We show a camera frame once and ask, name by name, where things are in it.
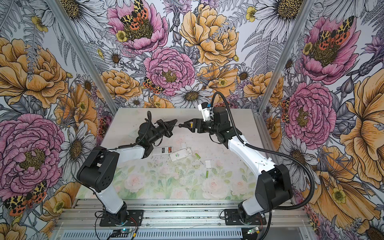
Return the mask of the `red white remote control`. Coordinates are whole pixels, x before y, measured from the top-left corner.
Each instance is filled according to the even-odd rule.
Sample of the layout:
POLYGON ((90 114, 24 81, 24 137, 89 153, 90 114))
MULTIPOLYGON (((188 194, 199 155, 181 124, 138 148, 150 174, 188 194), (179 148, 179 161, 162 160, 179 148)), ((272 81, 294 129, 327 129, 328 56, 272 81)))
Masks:
POLYGON ((173 153, 173 147, 172 146, 165 146, 165 147, 156 147, 152 151, 153 156, 160 156, 160 155, 169 155, 173 153))

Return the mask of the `white battery cover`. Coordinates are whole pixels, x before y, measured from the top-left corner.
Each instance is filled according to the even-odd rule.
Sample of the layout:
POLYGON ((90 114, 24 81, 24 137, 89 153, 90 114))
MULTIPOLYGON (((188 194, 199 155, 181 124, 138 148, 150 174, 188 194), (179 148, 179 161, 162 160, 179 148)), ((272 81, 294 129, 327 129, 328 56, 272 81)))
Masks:
POLYGON ((211 160, 205 160, 205 166, 207 169, 211 169, 212 168, 211 160))

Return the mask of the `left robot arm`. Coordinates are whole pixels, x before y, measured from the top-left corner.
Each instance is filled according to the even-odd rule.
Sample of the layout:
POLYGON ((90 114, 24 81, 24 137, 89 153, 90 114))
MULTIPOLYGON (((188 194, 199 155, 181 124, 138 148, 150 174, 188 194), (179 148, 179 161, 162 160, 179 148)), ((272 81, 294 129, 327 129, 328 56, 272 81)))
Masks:
POLYGON ((95 147, 77 172, 77 180, 92 190, 103 205, 102 227, 134 225, 139 220, 130 219, 127 204, 118 196, 112 182, 117 167, 130 161, 145 159, 152 153, 155 142, 170 138, 178 120, 158 120, 155 124, 151 119, 140 125, 136 142, 129 145, 107 149, 95 147))

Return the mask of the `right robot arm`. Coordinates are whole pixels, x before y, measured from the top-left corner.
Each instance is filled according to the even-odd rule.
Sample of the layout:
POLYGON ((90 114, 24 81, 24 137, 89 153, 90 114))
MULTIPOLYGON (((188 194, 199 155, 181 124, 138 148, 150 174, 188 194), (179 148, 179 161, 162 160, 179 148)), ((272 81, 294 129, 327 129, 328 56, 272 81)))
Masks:
POLYGON ((263 154, 265 149, 251 146, 236 128, 231 111, 224 107, 202 104, 199 106, 201 119, 192 119, 179 124, 192 133, 215 135, 219 144, 236 154, 252 171, 257 179, 254 195, 238 205, 243 223, 253 216, 276 210, 293 196, 289 170, 277 165, 263 154))

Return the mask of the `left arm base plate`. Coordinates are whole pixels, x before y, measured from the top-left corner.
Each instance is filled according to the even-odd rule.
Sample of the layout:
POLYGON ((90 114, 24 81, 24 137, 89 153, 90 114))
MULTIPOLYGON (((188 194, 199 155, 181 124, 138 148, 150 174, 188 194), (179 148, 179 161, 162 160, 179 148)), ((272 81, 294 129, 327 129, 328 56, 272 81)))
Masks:
POLYGON ((104 211, 100 227, 140 227, 143 215, 143 210, 124 210, 117 214, 104 211))

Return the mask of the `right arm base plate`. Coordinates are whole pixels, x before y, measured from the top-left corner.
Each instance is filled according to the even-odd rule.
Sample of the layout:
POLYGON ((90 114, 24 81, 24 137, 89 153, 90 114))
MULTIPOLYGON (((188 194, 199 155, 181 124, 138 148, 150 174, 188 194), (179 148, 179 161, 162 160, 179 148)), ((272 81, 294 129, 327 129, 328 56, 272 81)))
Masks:
POLYGON ((224 209, 223 213, 220 213, 220 218, 225 221, 226 226, 253 226, 267 224, 266 218, 261 214, 249 216, 239 209, 224 209))

